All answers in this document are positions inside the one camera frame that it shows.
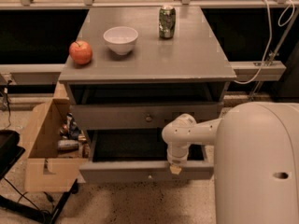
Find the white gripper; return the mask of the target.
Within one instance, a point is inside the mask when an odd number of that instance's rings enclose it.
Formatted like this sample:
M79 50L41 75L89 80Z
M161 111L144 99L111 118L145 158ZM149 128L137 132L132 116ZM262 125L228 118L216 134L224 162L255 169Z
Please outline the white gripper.
M182 114L163 128L162 138L167 143L167 160L171 164L169 169L173 175L179 175L182 171L179 166L187 163L191 145L189 135L195 125L193 116Z

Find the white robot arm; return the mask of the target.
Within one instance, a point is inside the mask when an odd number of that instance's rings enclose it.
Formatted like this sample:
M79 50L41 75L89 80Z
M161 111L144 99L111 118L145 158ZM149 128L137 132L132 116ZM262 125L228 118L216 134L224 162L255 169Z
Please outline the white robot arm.
M163 128L172 170L214 147L217 224L299 224L299 104L251 102L221 119L183 114Z

